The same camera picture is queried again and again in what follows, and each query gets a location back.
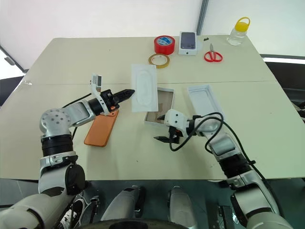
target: white table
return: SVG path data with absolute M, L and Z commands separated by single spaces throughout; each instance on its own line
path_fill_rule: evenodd
M 179 37 L 168 67 L 158 69 L 158 83 L 275 81 L 248 38 L 231 46 L 227 36 L 199 36 L 197 56 L 178 55 Z M 33 84 L 87 84 L 91 73 L 101 74 L 104 84 L 130 83 L 131 64 L 148 64 L 154 54 L 154 37 L 56 38 L 46 47 L 26 75 Z M 210 43 L 224 57 L 209 63 L 203 55 Z
M 159 84 L 175 89 L 174 108 L 193 115 L 186 88 L 199 83 Z M 305 125 L 276 81 L 211 83 L 228 124 L 267 178 L 305 177 Z M 113 92 L 129 84 L 109 84 Z M 21 85 L 0 109 L 0 177 L 38 179 L 42 157 L 39 120 L 51 108 L 87 94 L 89 85 Z M 144 124 L 145 113 L 132 113 L 121 103 L 106 147 L 83 143 L 91 123 L 78 128 L 74 150 L 88 180 L 223 179 L 205 139 L 193 137 L 181 150 L 153 139 L 167 128 Z

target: orange phone case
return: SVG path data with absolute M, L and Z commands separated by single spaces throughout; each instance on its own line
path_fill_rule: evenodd
M 109 113 L 108 116 L 96 116 L 87 133 L 84 144 L 90 146 L 106 146 L 118 113 L 119 110 L 116 110 Z

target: smartphone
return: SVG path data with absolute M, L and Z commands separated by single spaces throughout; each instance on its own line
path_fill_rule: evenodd
M 195 32 L 180 32 L 180 55 L 197 55 L 197 35 Z
M 105 147 L 110 137 L 119 110 L 110 112 L 109 115 L 98 115 L 95 117 L 84 144 L 90 146 Z

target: scissors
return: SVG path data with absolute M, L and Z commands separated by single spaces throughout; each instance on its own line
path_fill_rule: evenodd
M 223 56 L 220 53 L 214 51 L 212 43 L 210 45 L 210 51 L 207 52 L 203 57 L 208 62 L 220 62 L 223 60 Z

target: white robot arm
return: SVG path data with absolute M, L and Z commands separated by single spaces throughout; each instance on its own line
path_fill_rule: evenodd
M 252 166 L 256 169 L 253 165 L 255 162 L 246 156 L 237 136 L 224 122 L 221 113 L 188 119 L 182 113 L 171 109 L 159 119 L 164 119 L 164 124 L 169 126 L 169 138 L 155 138 L 169 143 L 172 151 L 180 149 L 193 135 L 205 136 L 208 139 L 207 145 L 211 150 L 206 149 L 213 153 L 227 176 L 226 182 L 235 190 L 231 202 L 243 226 L 248 229 L 292 229 L 279 215 L 278 205 L 262 181 L 262 175 L 251 168 Z M 223 124 L 230 128 L 239 144 L 222 129 Z M 177 148 L 173 148 L 172 143 L 179 143 L 180 136 L 187 139 Z
M 112 94 L 101 91 L 102 77 L 92 76 L 91 90 L 95 96 L 59 109 L 44 112 L 40 120 L 43 158 L 40 159 L 39 194 L 22 199 L 0 212 L 1 229 L 49 229 L 61 220 L 75 195 L 85 188 L 85 173 L 76 164 L 70 127 L 81 126 L 96 115 L 117 110 L 120 102 L 134 90 Z

